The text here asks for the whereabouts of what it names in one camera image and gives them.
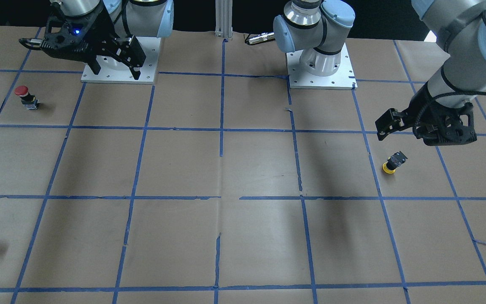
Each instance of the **small electronic component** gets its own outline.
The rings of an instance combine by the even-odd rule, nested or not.
[[[22,99],[22,104],[27,110],[36,110],[38,108],[37,98],[29,93],[29,89],[25,85],[16,88],[14,94]]]
[[[387,174],[393,174],[407,159],[406,155],[399,151],[388,158],[387,162],[382,165],[382,169]]]

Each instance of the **metal base plate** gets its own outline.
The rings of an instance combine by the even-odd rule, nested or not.
[[[316,76],[305,71],[299,65],[299,57],[303,50],[286,54],[286,64],[290,75],[292,89],[331,89],[351,90],[357,88],[354,70],[351,67],[350,56],[346,44],[341,50],[342,60],[337,72],[331,76]]]
[[[85,66],[81,76],[82,82],[91,83],[131,83],[131,84],[154,84],[157,74],[157,64],[160,54],[160,38],[156,37],[137,37],[140,42],[146,59],[143,67],[140,68],[140,78],[135,80],[129,68],[113,58],[97,56],[100,64],[100,73],[95,75],[89,66]]]

